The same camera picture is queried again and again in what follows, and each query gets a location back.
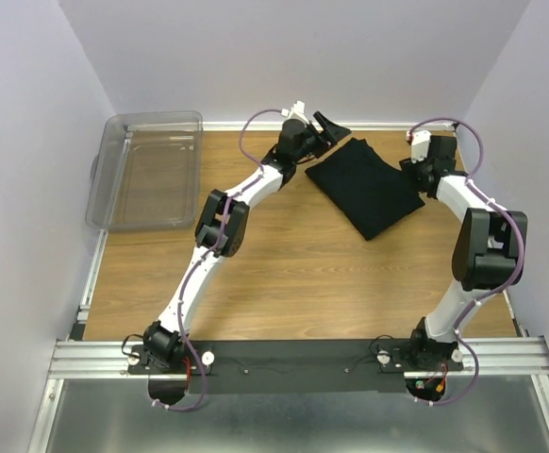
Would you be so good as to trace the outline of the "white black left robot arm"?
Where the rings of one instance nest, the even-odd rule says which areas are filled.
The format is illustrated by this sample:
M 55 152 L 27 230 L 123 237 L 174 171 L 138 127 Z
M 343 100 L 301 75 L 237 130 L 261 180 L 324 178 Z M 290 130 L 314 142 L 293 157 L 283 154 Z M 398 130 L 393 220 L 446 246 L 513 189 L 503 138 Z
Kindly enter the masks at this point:
M 312 121 L 291 110 L 279 113 L 284 121 L 277 142 L 262 159 L 247 153 L 239 140 L 241 153 L 256 171 L 233 188 L 208 195 L 189 266 L 167 307 L 142 336 L 144 350 L 159 364 L 174 368 L 189 355 L 201 360 L 189 340 L 191 320 L 218 268 L 241 248 L 251 209 L 283 188 L 299 165 L 320 158 L 351 135 L 319 111 Z

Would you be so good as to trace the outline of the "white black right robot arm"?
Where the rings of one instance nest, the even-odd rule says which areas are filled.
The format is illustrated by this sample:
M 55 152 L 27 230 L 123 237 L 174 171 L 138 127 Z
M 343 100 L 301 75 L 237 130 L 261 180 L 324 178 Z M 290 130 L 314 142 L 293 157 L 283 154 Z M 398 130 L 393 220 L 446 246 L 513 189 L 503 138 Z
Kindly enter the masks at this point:
M 415 369 L 454 359 L 458 339 L 493 296 L 519 282 L 525 259 L 527 216 L 507 210 L 456 169 L 457 139 L 426 130 L 407 133 L 411 155 L 401 169 L 424 193 L 461 222 L 451 259 L 453 280 L 438 306 L 411 332 L 405 357 Z

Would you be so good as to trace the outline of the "black t shirt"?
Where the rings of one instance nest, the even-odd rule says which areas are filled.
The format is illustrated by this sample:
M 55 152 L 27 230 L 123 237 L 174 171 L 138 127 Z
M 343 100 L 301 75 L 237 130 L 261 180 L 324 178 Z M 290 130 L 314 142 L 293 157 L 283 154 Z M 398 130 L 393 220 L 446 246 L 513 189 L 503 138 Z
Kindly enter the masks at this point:
M 349 140 L 306 175 L 366 241 L 424 206 L 409 178 L 365 140 Z

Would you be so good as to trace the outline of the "clear plastic storage bin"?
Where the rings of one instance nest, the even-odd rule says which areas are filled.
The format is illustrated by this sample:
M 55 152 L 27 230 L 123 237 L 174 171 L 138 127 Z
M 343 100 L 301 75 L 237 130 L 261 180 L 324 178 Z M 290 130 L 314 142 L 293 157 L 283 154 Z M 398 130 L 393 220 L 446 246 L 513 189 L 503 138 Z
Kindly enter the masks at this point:
M 202 139 L 203 117 L 193 110 L 108 119 L 91 168 L 87 225 L 106 231 L 191 226 Z

